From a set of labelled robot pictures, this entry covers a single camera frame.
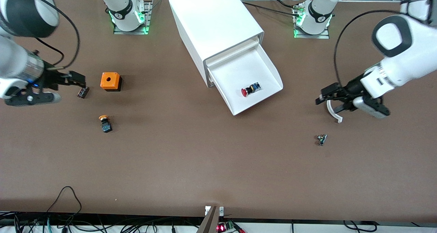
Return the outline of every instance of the table surface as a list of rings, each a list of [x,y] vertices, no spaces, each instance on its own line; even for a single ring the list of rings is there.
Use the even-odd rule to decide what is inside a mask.
[[[333,49],[344,25],[398,4],[339,3],[329,40],[295,39],[289,16],[248,7],[284,89],[237,116],[205,86],[168,0],[153,9],[146,36],[113,35],[102,0],[56,4],[81,33],[70,69],[86,75],[91,90],[79,99],[78,87],[61,87],[58,104],[0,104],[1,210],[45,211],[70,185],[84,213],[202,216],[205,205],[222,205],[236,218],[437,222],[436,73],[386,94],[392,115],[383,120],[344,112],[338,124],[314,104],[336,80]],[[345,32],[344,82],[382,59],[370,34],[386,15],[364,16]],[[35,39],[16,40],[48,62],[59,57]],[[75,50],[64,19],[45,41],[66,61]],[[122,75],[121,92],[99,87],[105,71]],[[103,114],[111,133],[100,129]],[[315,136],[323,133],[319,147]],[[53,211],[77,208],[65,192]]]

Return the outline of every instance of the orange box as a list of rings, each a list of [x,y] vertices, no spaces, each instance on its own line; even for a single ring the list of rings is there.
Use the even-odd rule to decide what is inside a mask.
[[[102,73],[100,87],[106,91],[121,91],[122,81],[123,79],[120,74],[116,72],[104,72]]]

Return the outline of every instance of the black cable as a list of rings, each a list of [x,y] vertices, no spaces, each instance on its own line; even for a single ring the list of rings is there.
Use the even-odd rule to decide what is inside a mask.
[[[364,232],[375,232],[378,229],[378,226],[376,224],[373,224],[373,226],[375,226],[375,228],[373,230],[364,230],[364,229],[359,228],[354,221],[352,221],[352,220],[350,220],[350,221],[354,225],[355,228],[352,228],[352,227],[348,226],[346,224],[345,220],[343,220],[344,226],[346,226],[350,230],[356,230],[358,233],[360,233],[361,231],[364,231]]]
[[[74,31],[75,31],[76,37],[77,37],[76,51],[75,51],[74,56],[71,59],[71,61],[67,65],[63,66],[64,68],[67,68],[74,63],[74,61],[76,60],[76,58],[79,54],[79,49],[81,47],[81,37],[79,36],[79,31],[77,30],[77,27],[74,24],[74,22],[64,12],[62,12],[60,9],[58,9],[55,5],[51,4],[47,0],[40,0],[40,1],[44,2],[45,4],[49,5],[52,9],[55,9],[57,12],[59,12],[62,16],[64,16],[65,19],[68,20],[68,22],[70,22],[71,26],[74,28]]]
[[[384,10],[384,9],[371,10],[371,11],[367,11],[367,12],[364,12],[364,13],[362,13],[362,14],[359,14],[359,15],[355,16],[353,19],[351,19],[351,21],[348,22],[348,24],[345,25],[345,27],[341,30],[340,35],[338,36],[338,38],[337,38],[337,42],[335,43],[335,47],[334,47],[334,70],[335,70],[335,76],[337,77],[337,82],[340,84],[340,87],[343,86],[343,85],[341,84],[340,76],[339,76],[339,74],[338,74],[338,68],[337,68],[337,48],[338,48],[338,43],[340,42],[340,38],[341,38],[341,36],[343,35],[343,33],[344,33],[344,31],[346,30],[346,28],[347,28],[347,27],[348,27],[348,26],[349,26],[353,21],[357,20],[358,18],[360,18],[360,17],[362,17],[362,16],[364,16],[364,15],[368,15],[368,14],[371,14],[371,13],[392,13],[392,14],[401,14],[401,15],[406,15],[406,14],[404,14],[404,13],[401,13],[401,12],[398,12],[398,11],[394,11],[394,10]],[[411,17],[411,16],[409,16],[409,17],[410,17],[410,18],[413,18],[413,19],[416,20],[416,21],[422,22],[421,20],[419,20],[419,19],[417,19],[417,18],[414,18],[414,17]]]
[[[37,38],[37,37],[36,37],[36,40],[38,40],[38,41],[39,41],[40,43],[42,43],[43,45],[45,45],[45,46],[51,48],[52,50],[58,52],[58,53],[61,55],[61,58],[60,58],[57,62],[55,62],[55,63],[52,64],[53,66],[56,66],[57,64],[59,64],[59,63],[64,59],[64,53],[63,53],[62,51],[60,51],[59,49],[57,49],[57,48],[51,46],[50,44],[44,42],[43,40],[41,40],[41,39],[39,39],[39,38]]]
[[[288,5],[288,4],[285,4],[285,3],[284,3],[283,1],[281,1],[281,0],[276,0],[276,1],[278,1],[279,3],[281,3],[281,5],[283,5],[283,6],[285,6],[285,7],[288,7],[288,8],[293,9],[293,6]]]
[[[97,214],[97,218],[99,219],[100,224],[102,225],[103,230],[105,231],[104,233],[108,233],[108,231],[106,231],[105,226],[103,225],[103,222],[102,222],[102,220],[100,219],[100,216],[99,216],[98,214]]]
[[[242,1],[242,3],[244,3],[246,5],[258,7],[258,8],[261,8],[261,9],[266,9],[266,10],[269,10],[269,11],[272,11],[272,12],[277,12],[277,13],[282,13],[282,14],[286,14],[286,15],[291,15],[291,16],[299,17],[298,14],[294,14],[294,13],[287,13],[287,12],[283,12],[283,11],[279,11],[279,10],[269,9],[269,8],[266,8],[266,7],[258,6],[256,4],[247,3],[247,2],[243,2],[243,1]]]
[[[191,226],[194,226],[194,227],[196,227],[196,228],[199,228],[197,225],[195,225],[195,224],[192,224],[192,223],[190,223],[189,221],[187,221],[187,220],[184,220],[184,222],[186,222],[186,223],[188,223],[188,224],[190,224]]]
[[[76,193],[74,192],[74,189],[71,186],[65,186],[61,189],[61,191],[58,194],[58,197],[56,197],[56,200],[52,203],[52,205],[47,209],[47,211],[45,211],[46,213],[48,213],[50,211],[50,209],[52,209],[52,207],[58,202],[59,197],[61,197],[62,192],[64,191],[64,189],[69,188],[71,189],[71,191],[73,192],[74,198],[76,199],[76,201],[79,203],[79,210],[76,213],[73,213],[73,216],[78,214],[81,210],[82,210],[82,203],[81,201],[77,198]]]

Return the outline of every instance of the white box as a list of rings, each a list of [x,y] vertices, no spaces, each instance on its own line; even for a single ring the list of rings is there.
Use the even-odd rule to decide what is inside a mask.
[[[208,88],[236,115],[284,88],[261,47],[264,31],[240,0],[170,0],[179,34]],[[261,90],[244,97],[242,88]]]

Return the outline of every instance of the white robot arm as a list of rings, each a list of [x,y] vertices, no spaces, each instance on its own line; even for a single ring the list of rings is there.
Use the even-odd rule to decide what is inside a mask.
[[[45,0],[54,5],[53,0]],[[113,22],[122,31],[132,31],[144,23],[141,0],[104,0]],[[56,103],[60,95],[43,92],[58,85],[85,87],[85,76],[60,73],[37,53],[17,45],[13,37],[48,37],[59,24],[58,13],[42,0],[0,0],[0,98],[7,105],[27,106]],[[39,89],[34,93],[32,88]]]
[[[332,11],[339,0],[306,0],[301,18],[296,25],[304,32],[316,35],[322,33],[332,18]]]
[[[433,0],[402,0],[405,14],[384,18],[373,30],[373,44],[384,59],[344,87],[334,83],[323,88],[315,103],[327,101],[339,123],[342,118],[337,113],[343,110],[361,109],[377,118],[390,115],[382,101],[385,93],[437,69],[437,29],[429,26],[432,4]],[[331,100],[343,104],[332,109]]]

